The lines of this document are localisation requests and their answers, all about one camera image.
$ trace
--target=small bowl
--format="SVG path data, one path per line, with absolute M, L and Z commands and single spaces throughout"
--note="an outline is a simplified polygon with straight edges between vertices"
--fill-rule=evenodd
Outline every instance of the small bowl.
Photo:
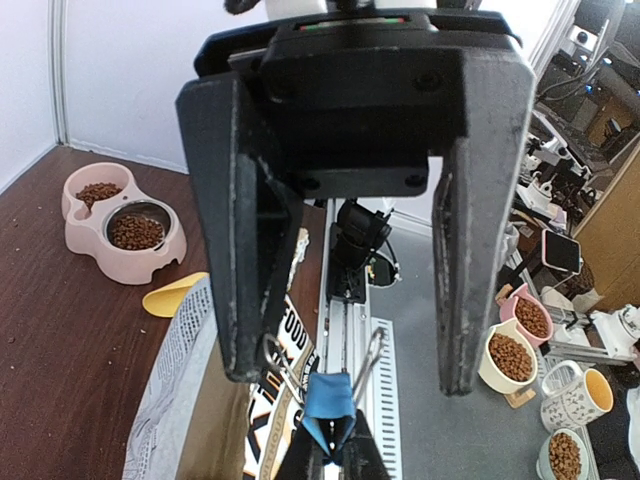
M 538 359 L 536 357 L 536 353 L 527 339 L 518 331 L 517 327 L 518 321 L 515 318 L 512 318 L 508 322 L 493 325 L 489 328 L 487 340 L 485 341 L 484 350 L 482 352 L 482 359 L 480 360 L 480 368 L 478 369 L 478 374 L 482 380 L 489 385 L 489 387 L 496 392 L 503 393 L 505 395 L 515 393 L 521 388 L 530 385 L 538 376 Z M 491 354 L 489 353 L 489 342 L 496 333 L 513 338 L 525 348 L 527 354 L 531 357 L 531 376 L 526 382 L 516 382 L 515 380 L 507 377 L 495 364 L 493 358 L 491 358 Z
M 535 304 L 543 313 L 545 320 L 547 321 L 547 336 L 544 338 L 536 337 L 535 335 L 529 333 L 529 330 L 524 328 L 520 321 L 518 320 L 518 330 L 522 333 L 525 338 L 529 341 L 533 348 L 537 348 L 542 345 L 544 342 L 551 339 L 553 336 L 553 321 L 551 320 L 551 315 L 547 312 L 547 309 L 544 308 L 544 305 L 538 301 L 533 295 L 529 293 L 529 285 L 526 283 L 520 286 L 520 288 L 516 289 L 507 299 L 506 302 L 502 304 L 500 307 L 500 321 L 507 322 L 512 318 L 516 320 L 518 317 L 516 316 L 516 305 L 518 301 L 523 298 L 525 300 L 529 300 L 531 303 Z
M 540 447 L 540 454 L 538 455 L 538 461 L 536 462 L 536 472 L 538 473 L 538 478 L 542 480 L 556 480 L 556 476 L 551 469 L 551 459 L 549 458 L 549 445 L 551 444 L 551 439 L 554 435 L 558 433 L 566 433 L 569 435 L 574 442 L 578 445 L 578 449 L 580 450 L 580 475 L 578 475 L 578 480 L 586 480 L 589 476 L 589 457 L 587 454 L 587 447 L 585 447 L 584 442 L 580 438 L 580 436 L 574 432 L 573 430 L 569 430 L 568 428 L 561 428 L 560 430 L 556 430 L 553 434 L 549 435 L 549 438 L 545 440 Z
M 162 241 L 152 247 L 152 250 L 159 250 L 164 244 L 164 239 L 171 234 L 171 215 L 169 212 L 159 203 L 151 200 L 138 200 L 137 202 L 127 203 L 118 209 L 116 209 L 104 222 L 103 235 L 109 240 L 111 245 L 113 243 L 113 226 L 118 219 L 126 215 L 135 215 L 149 220 L 153 220 L 162 226 Z

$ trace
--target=patterned mug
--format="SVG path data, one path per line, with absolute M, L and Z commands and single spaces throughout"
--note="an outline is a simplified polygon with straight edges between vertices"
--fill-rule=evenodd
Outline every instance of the patterned mug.
M 550 377 L 561 368 L 569 368 L 573 379 L 553 390 L 549 386 Z M 613 408 L 613 392 L 604 375 L 593 368 L 583 372 L 573 360 L 564 360 L 553 367 L 541 387 L 547 398 L 542 401 L 540 416 L 550 432 L 586 425 Z

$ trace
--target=white machine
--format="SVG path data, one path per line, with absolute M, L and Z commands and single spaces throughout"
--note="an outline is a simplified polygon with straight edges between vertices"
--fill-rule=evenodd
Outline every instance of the white machine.
M 633 345 L 640 340 L 640 309 L 627 305 L 613 313 L 595 312 L 592 317 L 611 357 L 637 356 Z

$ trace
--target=white ceramic bowl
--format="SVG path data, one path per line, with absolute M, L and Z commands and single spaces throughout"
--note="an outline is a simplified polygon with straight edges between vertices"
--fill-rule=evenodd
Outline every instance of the white ceramic bowl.
M 524 337 L 524 335 L 522 335 L 522 333 L 518 331 L 518 325 L 518 319 L 514 317 L 504 323 L 491 326 L 489 328 L 487 340 L 484 344 L 482 360 L 480 361 L 480 368 L 478 370 L 478 373 L 487 385 L 489 385 L 492 389 L 499 393 L 515 393 L 521 388 L 533 383 L 533 381 L 538 376 L 538 359 L 536 358 L 535 351 L 533 350 L 531 344 Z M 511 380 L 504 373 L 502 373 L 494 363 L 493 359 L 491 358 L 491 354 L 489 353 L 489 342 L 496 333 L 500 333 L 507 337 L 513 338 L 516 342 L 518 342 L 525 348 L 527 354 L 531 357 L 531 377 L 529 377 L 526 382 L 516 382 L 515 380 Z
M 566 433 L 569 435 L 574 442 L 578 445 L 580 449 L 580 475 L 578 475 L 578 480 L 586 480 L 589 475 L 589 457 L 587 456 L 587 447 L 585 447 L 584 442 L 578 436 L 576 432 L 573 430 L 569 430 L 568 428 L 561 428 L 560 430 L 556 430 L 553 434 L 549 435 L 549 438 L 542 444 L 540 447 L 540 455 L 538 455 L 538 462 L 536 463 L 536 471 L 538 473 L 538 477 L 542 480 L 556 480 L 556 476 L 553 474 L 553 470 L 551 470 L 551 460 L 549 459 L 549 444 L 551 443 L 551 439 L 554 435 L 558 433 Z

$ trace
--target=pink bowl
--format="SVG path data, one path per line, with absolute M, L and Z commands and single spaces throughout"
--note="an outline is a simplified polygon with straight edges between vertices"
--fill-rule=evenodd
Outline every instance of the pink bowl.
M 502 306 L 500 307 L 500 321 L 504 323 L 507 320 L 511 320 L 512 318 L 518 318 L 516 317 L 516 305 L 518 304 L 518 300 L 521 298 L 533 302 L 540 310 L 542 310 L 544 318 L 547 320 L 547 331 L 549 333 L 544 338 L 536 337 L 535 335 L 529 333 L 529 330 L 524 328 L 520 323 L 520 320 L 518 320 L 518 331 L 524 335 L 524 337 L 529 341 L 533 348 L 537 348 L 544 342 L 549 340 L 553 335 L 553 322 L 551 321 L 551 316 L 549 315 L 549 312 L 547 312 L 547 309 L 544 308 L 542 303 L 540 303 L 533 295 L 529 293 L 529 285 L 527 285 L 526 283 L 522 285 L 511 294 L 506 302 L 502 304 Z

